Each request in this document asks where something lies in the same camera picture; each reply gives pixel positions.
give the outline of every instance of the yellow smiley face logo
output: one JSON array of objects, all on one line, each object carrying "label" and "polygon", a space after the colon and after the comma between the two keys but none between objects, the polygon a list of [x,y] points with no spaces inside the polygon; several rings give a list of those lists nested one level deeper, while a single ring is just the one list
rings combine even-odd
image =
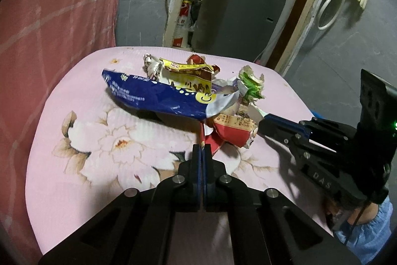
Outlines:
[{"label": "yellow smiley face logo", "polygon": [[204,94],[204,93],[196,93],[196,101],[202,104],[209,104],[212,103],[215,98],[216,94]]}]

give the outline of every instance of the bolt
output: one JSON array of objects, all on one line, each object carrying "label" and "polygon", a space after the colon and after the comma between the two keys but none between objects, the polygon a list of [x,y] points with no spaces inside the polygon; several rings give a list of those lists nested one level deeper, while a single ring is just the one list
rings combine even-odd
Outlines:
[{"label": "bolt", "polygon": [[266,191],[266,195],[270,198],[277,198],[278,197],[278,191],[276,189],[269,189]]},{"label": "bolt", "polygon": [[229,182],[231,182],[231,180],[232,180],[232,177],[229,175],[221,175],[219,177],[219,181],[222,183],[229,183]]},{"label": "bolt", "polygon": [[174,181],[175,183],[182,183],[183,181],[185,181],[185,177],[183,175],[174,175],[172,177],[172,181]]},{"label": "bolt", "polygon": [[132,198],[138,194],[138,190],[136,190],[135,188],[128,188],[128,189],[126,189],[126,191],[124,191],[124,194],[128,198]]}]

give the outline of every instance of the light blue shirt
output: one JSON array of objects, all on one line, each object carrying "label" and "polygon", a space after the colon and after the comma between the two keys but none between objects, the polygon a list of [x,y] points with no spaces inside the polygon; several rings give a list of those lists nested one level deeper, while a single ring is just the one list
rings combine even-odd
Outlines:
[{"label": "light blue shirt", "polygon": [[[370,262],[381,250],[392,232],[390,231],[390,217],[393,205],[389,197],[379,205],[376,217],[369,223],[358,225],[347,242],[347,247],[360,259],[362,264]],[[352,225],[345,221],[339,231],[334,232],[342,243],[350,233]]]}]

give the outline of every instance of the person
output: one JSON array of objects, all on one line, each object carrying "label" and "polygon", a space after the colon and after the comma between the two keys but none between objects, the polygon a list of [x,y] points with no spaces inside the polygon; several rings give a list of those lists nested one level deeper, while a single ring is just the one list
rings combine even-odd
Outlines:
[{"label": "person", "polygon": [[[340,207],[329,198],[325,199],[324,207],[328,217],[336,216],[341,211]],[[356,208],[351,216],[342,223],[340,229],[333,232],[334,237],[340,240],[342,244],[350,235],[352,226],[361,209],[362,207]],[[392,234],[390,230],[392,212],[393,205],[389,196],[387,196],[380,205],[370,203],[358,219],[346,246],[360,259],[363,265],[374,259]]]}]

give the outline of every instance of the floral tablecloth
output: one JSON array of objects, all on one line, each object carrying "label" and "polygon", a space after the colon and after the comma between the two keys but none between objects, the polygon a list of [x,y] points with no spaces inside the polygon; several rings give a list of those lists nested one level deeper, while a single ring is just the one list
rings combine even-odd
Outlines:
[{"label": "floral tablecloth", "polygon": [[[125,189],[147,190],[174,175],[179,163],[189,158],[192,145],[199,143],[200,125],[193,119],[134,111],[112,100],[102,70],[145,76],[145,53],[176,62],[191,54],[158,47],[103,49],[80,61],[49,96],[29,156],[25,189],[29,219],[43,253]],[[206,61],[218,65],[217,77],[225,79],[247,64],[217,56],[206,56]],[[311,118],[282,77],[250,65],[255,74],[265,75],[265,98],[257,102],[261,109],[296,122]],[[249,149],[225,144],[214,158],[249,187],[277,188],[326,228],[320,193],[295,170],[292,156],[279,144],[258,136]],[[190,237],[180,233],[173,238],[169,263],[192,264],[189,260],[196,255],[196,264],[232,264],[225,215],[186,217],[178,215],[175,227]],[[197,246],[212,252],[204,256]]]}]

